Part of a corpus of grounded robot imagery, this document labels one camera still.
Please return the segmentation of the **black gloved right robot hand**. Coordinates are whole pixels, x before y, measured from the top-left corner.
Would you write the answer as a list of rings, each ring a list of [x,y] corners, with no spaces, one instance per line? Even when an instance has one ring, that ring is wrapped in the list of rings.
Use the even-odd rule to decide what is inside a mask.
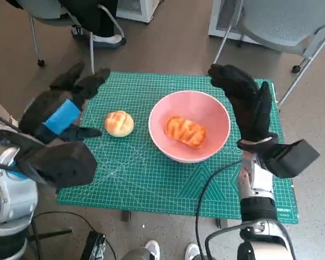
[[[274,136],[269,132],[272,97],[266,81],[259,87],[248,73],[232,65],[212,64],[208,74],[211,84],[222,89],[232,104],[242,140],[259,142]]]

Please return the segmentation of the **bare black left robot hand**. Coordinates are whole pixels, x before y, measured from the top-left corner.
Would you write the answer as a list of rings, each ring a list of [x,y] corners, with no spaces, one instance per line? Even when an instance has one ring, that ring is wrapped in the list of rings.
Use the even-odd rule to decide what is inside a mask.
[[[85,65],[78,62],[57,76],[25,110],[18,127],[44,144],[59,138],[65,142],[83,141],[102,136],[101,130],[80,127],[74,122],[80,117],[87,100],[96,96],[111,70],[103,68],[80,78]]]

